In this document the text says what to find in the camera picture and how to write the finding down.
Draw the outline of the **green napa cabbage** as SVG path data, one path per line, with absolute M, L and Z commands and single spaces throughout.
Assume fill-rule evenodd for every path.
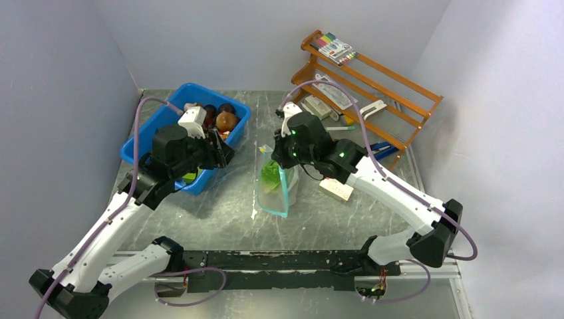
M 269 160 L 263 165 L 260 171 L 259 184 L 266 193 L 276 191 L 281 187 L 279 164 L 276 161 Z

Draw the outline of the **clear zip top bag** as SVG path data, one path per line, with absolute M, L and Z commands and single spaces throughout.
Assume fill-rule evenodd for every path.
M 299 184 L 297 167 L 283 169 L 271 157 L 273 148 L 264 144 L 258 147 L 262 158 L 256 185 L 258 206 L 265 212 L 286 218 L 296 202 Z

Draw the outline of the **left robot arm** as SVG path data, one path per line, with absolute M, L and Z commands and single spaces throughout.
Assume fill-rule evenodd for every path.
M 216 130 L 191 137 L 178 124 L 157 129 L 151 150 L 121 182 L 80 243 L 53 268 L 32 274 L 30 285 L 43 305 L 64 318 L 99 318 L 119 294 L 142 279 L 185 271 L 183 247 L 164 236 L 121 263 L 108 266 L 108 261 L 133 226 L 176 192 L 177 180 L 199 169 L 223 168 L 234 154 Z

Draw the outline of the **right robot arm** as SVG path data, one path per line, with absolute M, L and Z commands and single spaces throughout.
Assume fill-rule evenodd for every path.
M 372 196 L 402 217 L 409 229 L 379 236 L 359 257 L 363 273 L 374 275 L 388 263 L 414 259 L 440 268 L 458 234 L 455 223 L 462 205 L 454 199 L 433 199 L 372 161 L 366 148 L 348 139 L 334 140 L 321 121 L 308 112 L 284 112 L 275 131 L 272 155 L 282 168 L 312 166 L 322 177 L 335 179 Z

